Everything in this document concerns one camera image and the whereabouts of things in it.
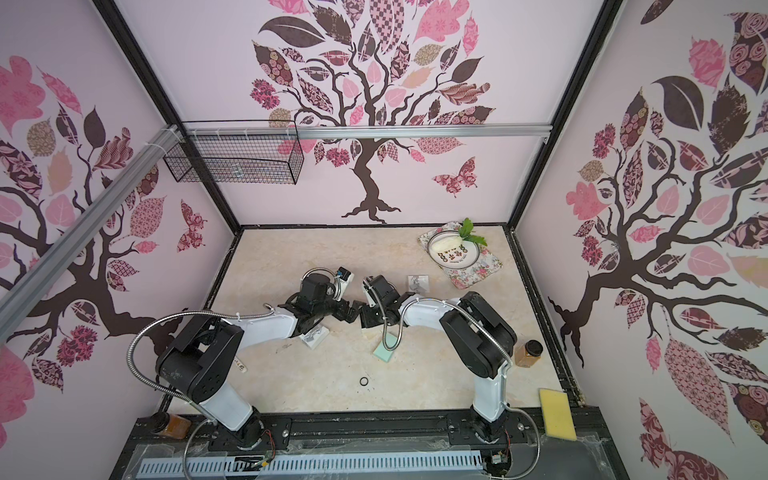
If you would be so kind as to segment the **white lift-off box base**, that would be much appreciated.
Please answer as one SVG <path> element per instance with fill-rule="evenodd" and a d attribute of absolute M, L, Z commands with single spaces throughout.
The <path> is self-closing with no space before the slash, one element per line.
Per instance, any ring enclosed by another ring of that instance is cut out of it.
<path fill-rule="evenodd" d="M 301 341 L 311 350 L 315 350 L 330 334 L 324 325 L 318 325 L 300 336 Z"/>

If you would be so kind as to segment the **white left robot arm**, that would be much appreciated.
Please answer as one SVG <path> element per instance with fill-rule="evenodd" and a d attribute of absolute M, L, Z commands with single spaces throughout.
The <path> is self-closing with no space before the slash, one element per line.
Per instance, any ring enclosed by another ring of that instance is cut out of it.
<path fill-rule="evenodd" d="M 343 298 L 354 274 L 316 268 L 305 273 L 300 289 L 286 302 L 255 316 L 194 314 L 156 362 L 160 379 L 202 407 L 220 429 L 244 450 L 256 447 L 265 427 L 260 412 L 228 381 L 238 352 L 257 344 L 299 337 L 327 316 L 352 323 L 357 313 Z"/>

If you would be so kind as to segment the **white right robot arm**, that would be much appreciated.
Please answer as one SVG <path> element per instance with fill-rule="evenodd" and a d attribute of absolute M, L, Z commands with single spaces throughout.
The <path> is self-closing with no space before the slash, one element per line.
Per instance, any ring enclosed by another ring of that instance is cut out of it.
<path fill-rule="evenodd" d="M 497 442 L 508 418 L 508 370 L 518 340 L 512 327 L 474 291 L 450 300 L 401 294 L 381 275 L 365 278 L 362 288 L 367 305 L 360 311 L 361 322 L 375 321 L 383 326 L 385 350 L 399 347 L 407 327 L 445 334 L 463 365 L 474 375 L 470 426 L 480 442 Z"/>

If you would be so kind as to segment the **clear plastic ring bag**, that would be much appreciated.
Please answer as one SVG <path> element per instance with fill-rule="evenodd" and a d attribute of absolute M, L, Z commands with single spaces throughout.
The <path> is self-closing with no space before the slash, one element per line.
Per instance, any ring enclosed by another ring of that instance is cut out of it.
<path fill-rule="evenodd" d="M 430 280 L 428 275 L 408 275 L 407 289 L 419 295 L 427 295 L 430 292 Z"/>

